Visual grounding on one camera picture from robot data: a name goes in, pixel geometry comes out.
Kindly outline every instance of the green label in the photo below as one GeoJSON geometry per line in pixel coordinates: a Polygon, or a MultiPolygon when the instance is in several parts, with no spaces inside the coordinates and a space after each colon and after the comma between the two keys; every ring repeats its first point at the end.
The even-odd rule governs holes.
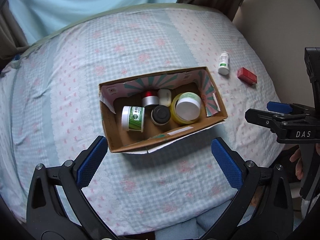
{"type": "Polygon", "coordinates": [[[183,98],[192,98],[196,101],[199,101],[199,96],[195,93],[192,93],[192,92],[186,92],[186,93],[183,93],[179,99],[183,99],[183,98]]]}
{"type": "Polygon", "coordinates": [[[129,130],[141,131],[143,108],[138,106],[131,106],[129,110],[129,130]]]}

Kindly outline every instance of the finger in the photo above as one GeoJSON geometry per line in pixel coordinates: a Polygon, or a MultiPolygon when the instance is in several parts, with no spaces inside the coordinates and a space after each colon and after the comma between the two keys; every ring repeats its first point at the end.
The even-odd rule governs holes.
{"type": "Polygon", "coordinates": [[[296,176],[299,180],[303,178],[302,159],[300,158],[296,165],[296,176]]]}
{"type": "Polygon", "coordinates": [[[293,163],[301,157],[300,148],[294,152],[294,154],[290,157],[290,161],[293,163]]]}
{"type": "Polygon", "coordinates": [[[320,155],[320,143],[316,143],[317,153],[320,155]]]}

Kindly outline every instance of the bedspread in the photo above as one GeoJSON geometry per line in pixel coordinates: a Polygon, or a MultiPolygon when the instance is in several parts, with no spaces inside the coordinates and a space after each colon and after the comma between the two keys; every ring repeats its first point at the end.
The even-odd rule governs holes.
{"type": "MultiPolygon", "coordinates": [[[[175,4],[106,13],[22,55],[11,104],[12,156],[21,186],[6,186],[26,196],[36,164],[61,165],[103,135],[99,83],[195,66],[211,71],[228,111],[226,122],[150,154],[108,152],[83,192],[118,235],[164,228],[232,198],[235,190],[211,154],[211,140],[221,136],[245,160],[270,165],[282,147],[268,129],[247,124],[244,113],[265,110],[278,98],[263,64],[227,17],[175,4]],[[228,77],[217,73],[222,51],[230,54],[228,77]],[[240,81],[240,67],[254,72],[258,84],[240,81]]],[[[25,217],[26,198],[5,201],[25,217]]],[[[65,196],[62,202],[76,221],[65,196]]]]}

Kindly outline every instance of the cardboard box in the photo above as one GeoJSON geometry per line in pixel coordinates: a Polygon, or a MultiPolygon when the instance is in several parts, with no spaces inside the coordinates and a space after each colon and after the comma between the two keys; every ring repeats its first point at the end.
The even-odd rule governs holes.
{"type": "Polygon", "coordinates": [[[150,73],[105,82],[99,84],[99,95],[103,130],[113,153],[148,153],[151,149],[159,149],[168,145],[169,141],[211,127],[228,117],[207,67],[150,73]],[[160,88],[171,89],[172,99],[184,92],[198,94],[202,99],[202,107],[197,122],[181,126],[171,119],[166,125],[157,126],[151,121],[151,111],[146,109],[142,133],[123,130],[123,106],[141,106],[141,92],[160,88]]]}

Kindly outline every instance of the red box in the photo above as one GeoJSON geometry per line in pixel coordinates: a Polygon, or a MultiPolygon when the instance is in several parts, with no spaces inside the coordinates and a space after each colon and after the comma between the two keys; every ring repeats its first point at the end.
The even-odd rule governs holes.
{"type": "Polygon", "coordinates": [[[238,70],[238,78],[251,86],[257,83],[257,76],[244,67],[238,70]]]}

